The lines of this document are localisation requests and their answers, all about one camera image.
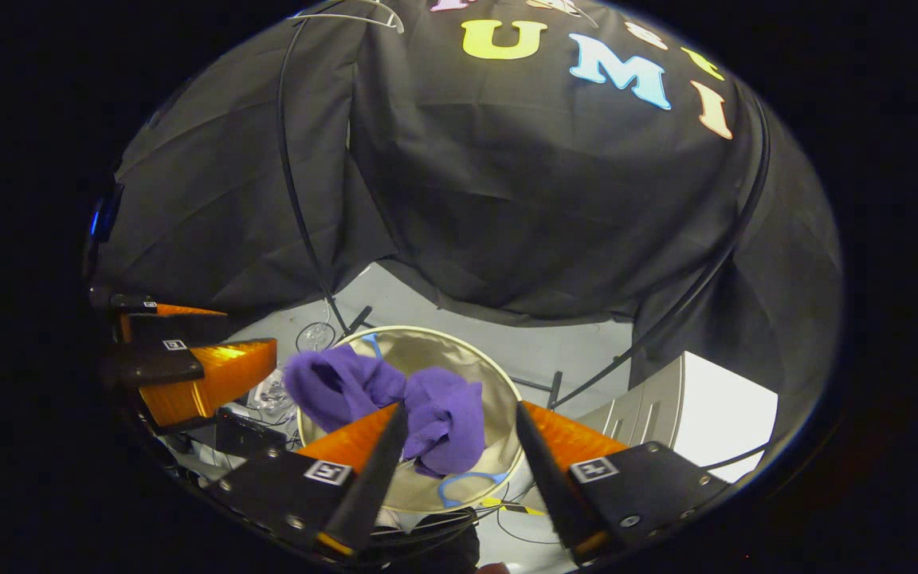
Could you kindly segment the beige laundry hamper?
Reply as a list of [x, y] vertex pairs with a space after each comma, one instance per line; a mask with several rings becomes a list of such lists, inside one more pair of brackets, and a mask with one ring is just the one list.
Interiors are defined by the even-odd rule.
[[[416, 473], [401, 454], [383, 502], [390, 511], [444, 513], [478, 506], [520, 472], [524, 450], [516, 437], [515, 407], [521, 396], [506, 371], [480, 349], [444, 332], [401, 324], [357, 332], [331, 348], [343, 345], [361, 356], [382, 357], [406, 375], [419, 368], [440, 367], [482, 382], [487, 447], [481, 460], [469, 472], [434, 479]], [[304, 446], [331, 434], [295, 406]]]

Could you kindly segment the black clothes rack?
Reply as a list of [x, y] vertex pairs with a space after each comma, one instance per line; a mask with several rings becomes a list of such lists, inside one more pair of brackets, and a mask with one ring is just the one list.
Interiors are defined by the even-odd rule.
[[[311, 233], [308, 229], [308, 226], [305, 221], [305, 215], [301, 207], [301, 202], [299, 199], [298, 191], [296, 191], [296, 184], [294, 183], [294, 175], [292, 175], [292, 167], [290, 163], [290, 157], [288, 157], [288, 132], [285, 130], [285, 73], [288, 70], [288, 63], [290, 63], [290, 58], [292, 56], [292, 51], [294, 51], [296, 46], [296, 40], [301, 36], [303, 29], [306, 28], [306, 22], [312, 21], [314, 18], [347, 18], [346, 14], [336, 14], [332, 12], [332, 7], [339, 5], [341, 3], [353, 1], [353, 2], [365, 2], [371, 4], [379, 10], [385, 10], [389, 12], [389, 18], [382, 22], [383, 28], [389, 28], [396, 30], [397, 33], [404, 32], [404, 25], [398, 16], [397, 12], [392, 10], [385, 3], [378, 2], [375, 0], [320, 0], [313, 7], [306, 7], [302, 10], [296, 12], [295, 14], [285, 18], [286, 22], [290, 22], [292, 28], [292, 35], [290, 40], [288, 40], [287, 47], [285, 47], [283, 61], [280, 63], [280, 68], [278, 68], [277, 75], [277, 95], [276, 95], [276, 134], [277, 134], [277, 149], [278, 157], [280, 157], [281, 170], [283, 171], [283, 181], [285, 184], [285, 189], [287, 189], [288, 198], [292, 206], [292, 214], [294, 214], [296, 231], [298, 231], [299, 237], [303, 244], [305, 253], [310, 262], [311, 266], [311, 276], [316, 280], [316, 284], [320, 287], [320, 293], [322, 299], [324, 299], [327, 307], [332, 311], [332, 315], [338, 320], [339, 326], [342, 328], [342, 336], [347, 334], [352, 334], [359, 327], [365, 324], [365, 320], [371, 313], [370, 309], [364, 309], [360, 313], [360, 316], [352, 324], [346, 324], [345, 320], [341, 313], [339, 312], [339, 306], [336, 305], [334, 289], [332, 289], [332, 284], [328, 282], [327, 278], [324, 276], [324, 267], [321, 265], [320, 259], [317, 257], [316, 248], [314, 247], [313, 240], [311, 240]], [[551, 385], [544, 386], [539, 383], [532, 383], [526, 380], [518, 379], [517, 383], [524, 385], [524, 387], [533, 388], [536, 390], [546, 390], [549, 392], [547, 397], [547, 407], [555, 408], [562, 406], [562, 404], [568, 403], [569, 400], [572, 400], [573, 397], [581, 395], [587, 389], [593, 387], [602, 379], [606, 378], [609, 374], [615, 372], [617, 368], [620, 368], [623, 364], [629, 362], [638, 353], [641, 353], [645, 349], [645, 346], [656, 342], [658, 339], [662, 338], [665, 335], [674, 334], [681, 330], [682, 325], [685, 322], [686, 315], [691, 312], [698, 305], [699, 298], [705, 295], [710, 291], [712, 287], [712, 282], [714, 277], [718, 275], [725, 269], [725, 266], [728, 264], [730, 255], [736, 250], [736, 247], [742, 242], [744, 233], [747, 231], [747, 226], [750, 225], [751, 219], [755, 213], [755, 208], [758, 207], [763, 190], [767, 181], [767, 171], [769, 166], [770, 159], [770, 144], [768, 142], [769, 138], [769, 127], [767, 122], [767, 116], [765, 109], [762, 106], [762, 102], [758, 96], [753, 94], [740, 94], [739, 96], [742, 103], [742, 108], [746, 109], [746, 113], [749, 116], [750, 120], [754, 121], [755, 126], [757, 127], [757, 133], [755, 134], [755, 142], [760, 146], [759, 162], [757, 170], [753, 179], [751, 179], [751, 184], [749, 190], [747, 190], [746, 202], [743, 205], [742, 211], [737, 215], [737, 219], [733, 222], [733, 225], [730, 226], [728, 232], [719, 240], [718, 244], [715, 245], [713, 250], [706, 255], [704, 258], [703, 268], [700, 269], [698, 277], [693, 280], [691, 286], [688, 287], [681, 296], [670, 306], [669, 309], [659, 317], [657, 322], [653, 324], [649, 330], [645, 331], [644, 334], [640, 335], [640, 338], [631, 343], [630, 346], [623, 352], [620, 352], [619, 355], [613, 357], [612, 362], [601, 368], [596, 375], [592, 375], [586, 382], [578, 385], [575, 389], [572, 389], [567, 393], [567, 395], [560, 395], [561, 383], [563, 381], [562, 373], [555, 373]]]

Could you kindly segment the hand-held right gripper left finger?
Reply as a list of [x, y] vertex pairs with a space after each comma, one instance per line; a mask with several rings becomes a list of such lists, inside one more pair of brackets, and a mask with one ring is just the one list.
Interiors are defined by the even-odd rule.
[[297, 451], [271, 447], [206, 493], [292, 551], [357, 559], [371, 540], [406, 435], [406, 410], [395, 403]]

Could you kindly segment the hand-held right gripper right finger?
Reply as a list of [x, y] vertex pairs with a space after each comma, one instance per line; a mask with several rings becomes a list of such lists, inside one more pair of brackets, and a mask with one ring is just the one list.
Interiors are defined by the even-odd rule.
[[576, 563], [658, 545], [730, 487], [658, 441], [623, 446], [526, 400], [515, 407], [515, 430], [557, 537]]

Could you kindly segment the black backdrop cloth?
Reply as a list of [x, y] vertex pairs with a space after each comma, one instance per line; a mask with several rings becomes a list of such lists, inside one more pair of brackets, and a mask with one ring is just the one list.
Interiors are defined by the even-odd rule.
[[[666, 26], [591, 0], [382, 0], [406, 32], [317, 18], [285, 73], [292, 181], [334, 291], [380, 264], [459, 315], [512, 327], [623, 320], [688, 289], [757, 170], [742, 242], [681, 330], [783, 395], [830, 377], [844, 317], [837, 223], [801, 144], [742, 77]], [[276, 134], [294, 32], [273, 23], [189, 77], [124, 149], [97, 279], [250, 316], [321, 297]]]

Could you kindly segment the clear plastic bag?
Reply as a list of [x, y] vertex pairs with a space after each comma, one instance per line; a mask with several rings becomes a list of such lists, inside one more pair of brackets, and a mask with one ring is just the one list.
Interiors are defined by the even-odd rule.
[[295, 401], [285, 388], [283, 368], [273, 370], [251, 391], [249, 406], [269, 417], [278, 417], [295, 408]]

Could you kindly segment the white box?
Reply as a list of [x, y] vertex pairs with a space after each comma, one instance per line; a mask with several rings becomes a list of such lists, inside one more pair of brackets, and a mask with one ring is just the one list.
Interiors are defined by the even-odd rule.
[[657, 441], [735, 483], [757, 468], [779, 397], [691, 352], [579, 419], [623, 444]]

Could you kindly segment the small black box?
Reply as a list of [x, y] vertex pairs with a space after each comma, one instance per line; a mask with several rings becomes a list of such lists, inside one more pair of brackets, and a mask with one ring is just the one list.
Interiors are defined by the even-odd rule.
[[216, 411], [214, 449], [218, 453], [239, 458], [266, 455], [273, 448], [285, 448], [288, 437], [284, 433], [234, 414], [229, 408]]

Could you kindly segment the yellow and black tool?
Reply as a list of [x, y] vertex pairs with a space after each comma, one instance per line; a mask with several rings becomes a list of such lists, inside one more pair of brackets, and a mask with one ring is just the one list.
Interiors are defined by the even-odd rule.
[[514, 513], [527, 513], [528, 515], [532, 516], [547, 516], [546, 511], [539, 511], [539, 509], [520, 504], [520, 502], [506, 501], [506, 499], [500, 499], [496, 497], [486, 497], [482, 499], [480, 506], [475, 509], [475, 512], [478, 513], [488, 511], [508, 511]]

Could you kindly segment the purple ribbed jacket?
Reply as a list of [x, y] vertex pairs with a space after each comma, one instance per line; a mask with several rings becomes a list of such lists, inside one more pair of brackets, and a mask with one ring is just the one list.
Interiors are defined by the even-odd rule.
[[482, 382], [447, 368], [410, 375], [350, 346], [304, 352], [283, 368], [283, 386], [327, 433], [400, 403], [407, 413], [402, 458], [419, 475], [444, 479], [469, 472], [487, 447]]

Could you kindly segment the white clothes hanger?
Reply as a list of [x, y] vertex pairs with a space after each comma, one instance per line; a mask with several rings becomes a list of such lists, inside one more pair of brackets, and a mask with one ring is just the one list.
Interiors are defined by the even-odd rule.
[[[346, 2], [361, 3], [368, 5], [373, 10], [380, 10], [386, 12], [387, 19], [386, 21], [379, 21], [378, 19], [373, 18], [369, 15], [356, 15], [356, 14], [346, 14], [346, 12], [334, 12], [336, 7]], [[403, 35], [406, 32], [404, 22], [397, 12], [393, 10], [392, 7], [383, 3], [382, 0], [319, 0], [313, 6], [304, 8], [288, 16], [286, 22], [303, 22], [303, 21], [312, 21], [312, 19], [317, 18], [335, 18], [335, 19], [346, 19], [346, 21], [357, 21], [370, 23], [375, 26], [382, 26], [383, 28], [392, 29], [398, 35]]]

